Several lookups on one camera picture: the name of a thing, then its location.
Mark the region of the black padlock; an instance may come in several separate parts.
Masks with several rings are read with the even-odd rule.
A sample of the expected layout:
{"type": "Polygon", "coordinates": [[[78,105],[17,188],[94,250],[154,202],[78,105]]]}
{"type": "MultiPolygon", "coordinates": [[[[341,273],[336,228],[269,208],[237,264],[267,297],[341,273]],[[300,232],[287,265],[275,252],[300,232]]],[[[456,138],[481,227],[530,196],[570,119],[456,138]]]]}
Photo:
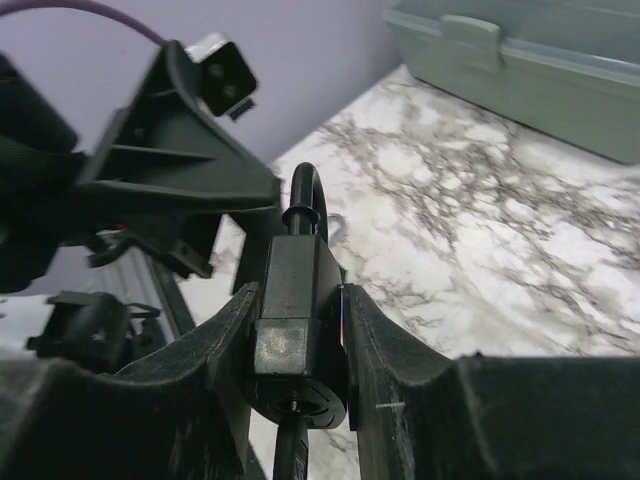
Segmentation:
{"type": "Polygon", "coordinates": [[[347,357],[341,343],[341,270],[328,246],[320,175],[308,162],[292,175],[284,234],[271,240],[258,318],[249,330],[245,398],[274,423],[292,410],[311,429],[346,416],[347,357]]]}

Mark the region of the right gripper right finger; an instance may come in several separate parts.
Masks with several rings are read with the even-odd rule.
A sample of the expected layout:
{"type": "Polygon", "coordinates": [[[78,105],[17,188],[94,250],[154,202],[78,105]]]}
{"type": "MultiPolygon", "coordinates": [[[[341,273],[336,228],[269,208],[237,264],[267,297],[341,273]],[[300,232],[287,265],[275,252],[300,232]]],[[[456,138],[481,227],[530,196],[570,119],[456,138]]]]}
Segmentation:
{"type": "Polygon", "coordinates": [[[365,479],[635,479],[635,357],[450,359],[344,289],[365,479]]]}

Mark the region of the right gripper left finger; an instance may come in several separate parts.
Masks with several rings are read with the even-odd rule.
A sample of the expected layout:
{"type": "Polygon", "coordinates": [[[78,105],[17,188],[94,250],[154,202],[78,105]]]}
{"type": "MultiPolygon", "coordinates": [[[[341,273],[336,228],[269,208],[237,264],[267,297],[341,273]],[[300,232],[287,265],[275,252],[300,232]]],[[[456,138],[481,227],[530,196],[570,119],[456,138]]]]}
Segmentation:
{"type": "Polygon", "coordinates": [[[256,284],[211,319],[114,375],[66,360],[1,364],[5,479],[239,479],[242,393],[256,284]]]}

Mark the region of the black-headed key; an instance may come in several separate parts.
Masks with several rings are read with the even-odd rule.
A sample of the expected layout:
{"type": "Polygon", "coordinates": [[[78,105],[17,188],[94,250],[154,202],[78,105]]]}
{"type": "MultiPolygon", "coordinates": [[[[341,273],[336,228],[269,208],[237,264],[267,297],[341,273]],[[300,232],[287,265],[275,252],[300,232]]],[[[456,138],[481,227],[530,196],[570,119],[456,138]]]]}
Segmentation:
{"type": "Polygon", "coordinates": [[[309,440],[305,404],[292,400],[278,425],[273,479],[308,479],[309,440]]]}

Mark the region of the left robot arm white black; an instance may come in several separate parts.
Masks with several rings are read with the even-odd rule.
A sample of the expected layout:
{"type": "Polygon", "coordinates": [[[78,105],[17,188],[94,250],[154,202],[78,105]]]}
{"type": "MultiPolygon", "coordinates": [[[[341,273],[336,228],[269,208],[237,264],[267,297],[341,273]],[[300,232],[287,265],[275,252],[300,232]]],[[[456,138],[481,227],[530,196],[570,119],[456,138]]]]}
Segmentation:
{"type": "Polygon", "coordinates": [[[235,283],[263,279],[280,232],[280,183],[217,123],[251,106],[257,81],[237,46],[190,56],[162,45],[93,153],[8,59],[1,61],[1,289],[44,276],[62,246],[92,267],[138,247],[181,277],[208,278],[223,216],[245,232],[235,283]]]}

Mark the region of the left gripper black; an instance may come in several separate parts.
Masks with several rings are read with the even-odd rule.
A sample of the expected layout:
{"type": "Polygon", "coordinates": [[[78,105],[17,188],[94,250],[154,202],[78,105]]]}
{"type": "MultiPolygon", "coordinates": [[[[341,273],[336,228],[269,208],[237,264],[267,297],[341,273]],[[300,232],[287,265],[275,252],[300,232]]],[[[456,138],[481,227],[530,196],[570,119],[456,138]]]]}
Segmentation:
{"type": "Polygon", "coordinates": [[[279,205],[280,180],[201,110],[199,87],[198,66],[166,43],[90,159],[63,121],[2,118],[2,292],[44,276],[61,246],[88,248],[92,268],[136,246],[182,277],[207,278],[213,241],[195,240],[187,214],[279,205]]]}

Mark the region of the brass padlock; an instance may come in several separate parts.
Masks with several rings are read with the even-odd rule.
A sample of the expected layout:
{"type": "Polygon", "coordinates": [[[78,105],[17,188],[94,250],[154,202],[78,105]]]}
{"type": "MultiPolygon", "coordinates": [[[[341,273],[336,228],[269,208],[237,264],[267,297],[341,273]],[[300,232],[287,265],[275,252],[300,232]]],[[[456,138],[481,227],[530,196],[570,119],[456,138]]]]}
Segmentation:
{"type": "Polygon", "coordinates": [[[328,215],[328,245],[338,244],[347,233],[346,219],[337,213],[328,215]]]}

